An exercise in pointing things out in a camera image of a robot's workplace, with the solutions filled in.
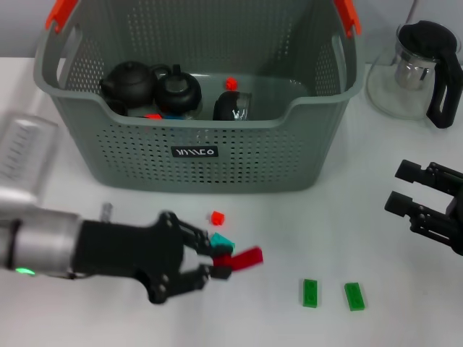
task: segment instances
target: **black teapot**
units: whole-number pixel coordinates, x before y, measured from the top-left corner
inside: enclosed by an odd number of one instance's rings
[[[201,86],[191,74],[182,72],[180,65],[172,67],[172,73],[166,74],[154,85],[154,101],[161,111],[182,115],[198,108],[202,95]]]
[[[137,61],[126,61],[100,81],[101,90],[106,98],[118,100],[128,108],[150,105],[153,103],[158,69],[170,73],[170,68],[163,64],[148,67]]]

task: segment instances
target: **white wall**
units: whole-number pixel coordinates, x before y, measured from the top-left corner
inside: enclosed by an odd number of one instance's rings
[[[394,39],[397,27],[407,20],[412,3],[413,0],[354,0],[362,23],[367,61],[374,61],[382,47]]]
[[[415,19],[446,25],[463,38],[463,0],[418,0]],[[34,56],[38,36],[55,0],[0,0],[0,56]],[[413,0],[354,0],[372,61],[387,38],[393,38]]]

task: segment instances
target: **clear glass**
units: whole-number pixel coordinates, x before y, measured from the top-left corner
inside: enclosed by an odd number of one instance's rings
[[[438,60],[408,51],[399,41],[400,29],[401,26],[395,41],[384,48],[371,66],[367,95],[374,106],[388,115],[423,119],[433,95],[434,68]]]

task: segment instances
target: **green block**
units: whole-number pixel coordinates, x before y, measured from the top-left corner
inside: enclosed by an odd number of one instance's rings
[[[351,311],[362,311],[365,309],[359,283],[346,283],[344,290],[346,291],[347,301],[349,302]]]
[[[318,295],[317,295],[317,281],[316,280],[304,280],[304,307],[317,307]]]

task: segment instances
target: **basket label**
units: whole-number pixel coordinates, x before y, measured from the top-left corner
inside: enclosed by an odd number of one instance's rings
[[[175,158],[218,157],[217,146],[171,146]]]

